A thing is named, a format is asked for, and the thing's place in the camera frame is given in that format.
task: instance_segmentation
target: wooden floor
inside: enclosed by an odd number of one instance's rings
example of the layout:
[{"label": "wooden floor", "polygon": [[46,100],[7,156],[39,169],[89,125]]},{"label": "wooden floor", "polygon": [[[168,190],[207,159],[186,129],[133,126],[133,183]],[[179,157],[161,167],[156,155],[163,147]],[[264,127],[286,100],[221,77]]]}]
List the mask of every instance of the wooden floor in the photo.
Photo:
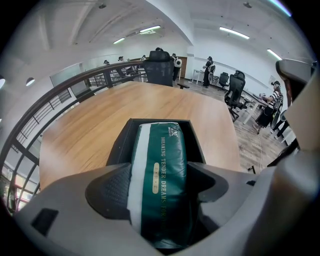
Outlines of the wooden floor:
[{"label": "wooden floor", "polygon": [[[224,102],[225,92],[220,88],[218,89],[211,85],[209,88],[204,88],[200,82],[196,85],[196,81],[191,83],[184,79],[181,79],[180,83],[190,86],[190,89],[188,90]],[[240,117],[234,122],[234,128],[238,139],[241,167],[248,169],[249,167],[254,166],[254,169],[259,173],[260,161],[261,170],[263,170],[269,163],[277,158],[279,153],[287,145],[285,142],[281,144],[282,138],[279,138],[278,140],[274,138],[276,133],[271,134],[270,127],[261,129],[259,136],[257,135],[257,132],[253,128],[253,124],[255,123],[255,119],[259,116],[260,110],[257,109],[246,124],[243,124],[243,121],[248,116],[248,113],[241,110],[238,114]]]}]

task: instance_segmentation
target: gold label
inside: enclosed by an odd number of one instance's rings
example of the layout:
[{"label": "gold label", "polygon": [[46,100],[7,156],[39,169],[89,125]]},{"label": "gold label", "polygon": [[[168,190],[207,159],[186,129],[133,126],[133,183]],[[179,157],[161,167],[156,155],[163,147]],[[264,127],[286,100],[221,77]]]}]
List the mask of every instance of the gold label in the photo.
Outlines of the gold label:
[{"label": "gold label", "polygon": [[155,162],[153,166],[152,193],[158,194],[158,192],[159,192],[159,163]]}]

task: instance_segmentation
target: green package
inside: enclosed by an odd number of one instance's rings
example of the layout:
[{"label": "green package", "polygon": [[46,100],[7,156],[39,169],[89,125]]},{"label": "green package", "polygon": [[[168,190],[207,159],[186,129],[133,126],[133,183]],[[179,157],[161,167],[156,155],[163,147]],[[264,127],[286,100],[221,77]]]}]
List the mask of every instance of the green package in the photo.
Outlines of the green package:
[{"label": "green package", "polygon": [[192,221],[187,157],[178,123],[140,125],[132,154],[127,208],[131,224],[158,249],[185,248]]}]

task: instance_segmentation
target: chair armrest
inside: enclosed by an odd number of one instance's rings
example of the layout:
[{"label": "chair armrest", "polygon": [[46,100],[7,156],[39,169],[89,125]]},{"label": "chair armrest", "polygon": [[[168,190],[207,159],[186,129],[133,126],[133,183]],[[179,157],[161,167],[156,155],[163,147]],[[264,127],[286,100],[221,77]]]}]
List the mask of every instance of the chair armrest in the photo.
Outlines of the chair armrest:
[{"label": "chair armrest", "polygon": [[184,85],[184,84],[181,84],[181,83],[178,83],[177,84],[178,86],[180,86],[180,89],[183,89],[183,88],[190,88],[190,86],[188,86],[188,85]]}]

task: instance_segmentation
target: striped shirt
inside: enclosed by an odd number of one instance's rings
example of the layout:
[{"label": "striped shirt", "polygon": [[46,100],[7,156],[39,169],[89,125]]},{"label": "striped shirt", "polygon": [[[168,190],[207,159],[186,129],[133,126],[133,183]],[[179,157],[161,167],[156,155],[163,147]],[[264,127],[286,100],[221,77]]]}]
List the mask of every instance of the striped shirt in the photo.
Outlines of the striped shirt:
[{"label": "striped shirt", "polygon": [[273,101],[270,101],[268,104],[268,107],[274,109],[274,104],[277,102],[278,98],[280,96],[280,93],[278,91],[274,91],[272,95],[270,95],[270,97],[273,98]]}]

